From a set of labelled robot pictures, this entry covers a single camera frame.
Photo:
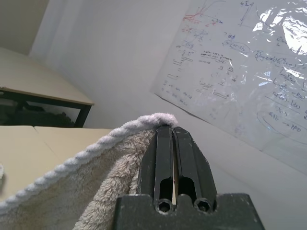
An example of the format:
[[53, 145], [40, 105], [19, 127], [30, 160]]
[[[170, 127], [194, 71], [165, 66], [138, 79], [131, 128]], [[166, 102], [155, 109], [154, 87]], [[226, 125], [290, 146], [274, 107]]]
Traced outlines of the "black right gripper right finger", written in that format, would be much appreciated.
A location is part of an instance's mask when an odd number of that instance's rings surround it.
[[176, 127], [174, 134], [179, 169], [178, 194], [188, 195], [192, 200], [215, 200], [217, 191], [208, 161], [188, 131]]

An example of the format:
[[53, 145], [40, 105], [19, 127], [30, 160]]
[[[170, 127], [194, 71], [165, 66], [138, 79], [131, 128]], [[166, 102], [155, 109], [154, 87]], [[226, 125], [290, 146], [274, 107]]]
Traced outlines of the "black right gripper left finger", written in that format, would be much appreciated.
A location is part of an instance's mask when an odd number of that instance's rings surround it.
[[172, 147], [171, 127], [158, 128], [140, 164], [137, 194], [148, 194], [153, 200], [172, 199]]

